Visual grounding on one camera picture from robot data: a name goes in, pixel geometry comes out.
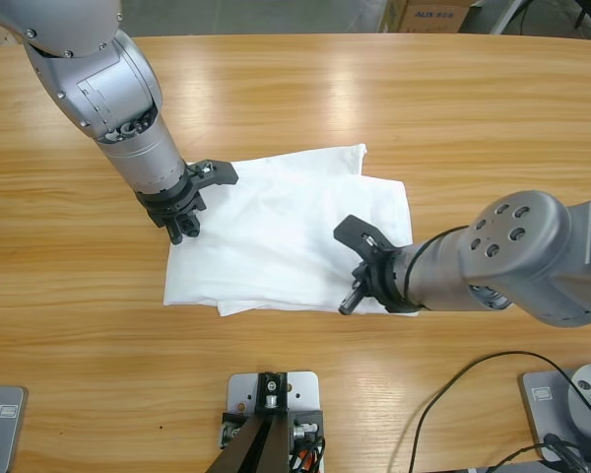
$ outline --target black cable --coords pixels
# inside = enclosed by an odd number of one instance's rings
[[[319,467],[322,464],[322,457],[324,456],[324,450],[326,449],[326,439],[322,437],[321,440],[321,448],[317,454],[317,459],[311,463],[311,467],[309,469],[310,473],[318,473]]]
[[[466,229],[467,227],[468,227],[468,225],[464,225],[462,227],[455,227],[454,229],[449,229],[449,230],[442,232],[441,234],[437,234],[432,239],[429,239],[427,242],[425,242],[425,244],[423,244],[423,246],[421,246],[419,248],[419,250],[416,251],[416,253],[414,254],[414,257],[410,261],[410,264],[407,266],[407,271],[405,272],[405,282],[403,283],[403,299],[408,304],[415,306],[417,309],[423,307],[422,305],[413,304],[412,302],[410,302],[410,298],[409,298],[410,274],[412,274],[412,270],[414,269],[414,265],[418,261],[418,258],[420,258],[421,255],[425,251],[427,251],[427,248],[429,248],[432,244],[434,244],[436,241],[438,241],[442,237],[446,237],[447,235],[452,234],[453,232],[457,232],[458,230]]]
[[[570,448],[575,448],[579,450],[581,453],[584,451],[591,452],[591,450],[587,449],[586,447],[582,447],[580,445],[576,445],[575,443],[571,443],[570,441],[565,440],[557,440],[557,441],[545,441],[543,443],[535,443],[534,445],[524,446],[523,448],[519,448],[514,453],[509,454],[505,458],[503,458],[497,465],[492,466],[486,470],[486,473],[494,473],[498,468],[505,465],[508,461],[512,461],[514,458],[519,456],[521,453],[525,453],[526,451],[535,450],[537,448],[548,448],[555,445],[562,445],[568,446]]]
[[[580,452],[586,451],[588,453],[591,453],[591,449],[587,448],[586,446],[580,446],[580,445],[576,445],[575,443],[571,443],[570,441],[566,441],[566,440],[561,440],[558,442],[558,444],[562,445],[562,446],[568,446],[570,448],[575,448],[577,450],[580,450]]]
[[[505,458],[503,458],[497,465],[492,466],[491,468],[487,469],[486,473],[494,473],[494,471],[496,471],[497,468],[500,468],[501,466],[505,465],[508,461],[513,460],[514,458],[519,456],[521,453],[525,453],[526,451],[530,451],[530,450],[536,450],[537,448],[544,448],[546,446],[548,446],[546,443],[535,443],[530,446],[524,446],[523,448],[519,448],[514,453],[511,453],[508,456],[506,456]]]
[[[528,8],[530,8],[531,4],[528,4],[527,7],[523,10],[523,15],[521,15],[521,23],[519,23],[519,35],[523,36],[523,22],[525,22],[525,16],[528,14]]]
[[[294,473],[315,473],[319,470],[319,465],[322,461],[322,456],[324,455],[324,450],[326,449],[326,439],[324,437],[317,437],[313,442],[305,443],[302,448],[299,449],[296,453],[292,455],[292,460],[289,464],[290,471]],[[299,458],[300,454],[306,451],[306,455],[303,458]],[[308,461],[309,457],[311,457],[311,466],[307,470],[303,470],[304,465]],[[300,463],[298,468],[295,468],[297,459],[300,459]]]
[[[416,433],[414,434],[414,446],[412,447],[412,457],[411,457],[411,460],[410,460],[409,473],[414,473],[414,464],[416,463],[416,453],[418,451],[418,440],[419,440],[419,437],[420,437],[420,434],[421,434],[421,428],[423,427],[423,423],[425,422],[425,418],[427,417],[427,414],[429,413],[429,411],[431,410],[431,408],[435,405],[435,403],[438,401],[438,399],[440,397],[442,397],[446,393],[446,391],[448,391],[449,388],[460,379],[460,377],[462,377],[464,374],[466,374],[466,372],[468,372],[470,369],[472,369],[476,365],[479,365],[480,363],[483,363],[483,362],[485,362],[487,360],[491,360],[493,358],[505,357],[505,356],[509,356],[509,355],[526,355],[528,357],[538,358],[539,360],[543,360],[547,364],[551,365],[556,371],[558,371],[562,375],[562,377],[564,377],[564,379],[566,379],[566,381],[569,383],[569,385],[573,389],[575,389],[576,394],[580,397],[580,399],[582,400],[582,402],[584,403],[584,405],[587,407],[587,409],[589,409],[589,411],[591,411],[591,404],[589,403],[589,401],[587,401],[587,399],[584,397],[584,395],[582,395],[582,393],[577,388],[577,386],[573,383],[573,381],[571,380],[571,378],[562,370],[561,367],[559,367],[556,363],[554,363],[549,358],[546,358],[543,355],[539,355],[537,353],[526,352],[526,351],[523,351],[523,350],[512,350],[512,351],[507,351],[507,352],[497,352],[497,353],[493,353],[491,355],[486,355],[485,357],[478,358],[474,362],[469,363],[461,371],[459,371],[457,374],[455,374],[444,385],[444,387],[442,387],[442,389],[440,389],[438,391],[438,393],[433,397],[433,399],[431,399],[431,401],[428,403],[428,405],[424,409],[423,413],[421,414],[420,419],[418,420],[418,426],[416,427]]]

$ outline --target folded cloth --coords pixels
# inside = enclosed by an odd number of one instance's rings
[[[235,186],[202,190],[198,238],[170,248],[165,304],[336,311],[361,260],[333,239],[349,214],[411,242],[402,182],[358,174],[365,146],[234,163]],[[385,312],[365,300],[357,312]]]

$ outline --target metal base plate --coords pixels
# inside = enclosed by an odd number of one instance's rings
[[[13,467],[27,395],[23,387],[0,386],[0,473]]]
[[[575,370],[565,370],[573,376]],[[522,388],[528,413],[534,423],[537,441],[543,441],[547,434],[576,444],[584,444],[569,412],[569,384],[558,372],[528,372],[523,375]],[[559,461],[557,455],[542,448],[541,454],[548,461]]]
[[[228,412],[252,415],[256,403],[257,372],[234,374],[228,383]],[[319,380],[314,372],[288,372],[287,382],[291,391],[287,393],[287,407],[290,411],[316,411],[319,405]]]

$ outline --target wooden table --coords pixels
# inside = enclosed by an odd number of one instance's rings
[[[591,198],[591,42],[479,35],[141,39],[189,160],[364,142],[405,181],[416,240],[522,189]],[[20,47],[0,48],[0,383],[30,391],[17,471],[203,471],[235,372],[319,374],[333,472],[406,471],[415,412],[470,360],[591,363],[591,326],[503,313],[341,316],[163,307],[168,241]],[[523,357],[433,410],[423,471],[532,442]]]

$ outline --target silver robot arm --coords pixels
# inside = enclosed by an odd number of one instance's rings
[[[550,325],[591,323],[591,201],[565,207],[545,192],[518,192],[468,227],[400,248],[349,216],[335,238],[363,259],[341,313],[375,297],[390,312],[517,304]]]
[[[149,62],[118,28],[119,0],[0,0],[0,25],[20,36],[39,80],[118,170],[173,243],[197,237],[199,190],[234,184],[230,163],[189,166],[162,118]]]

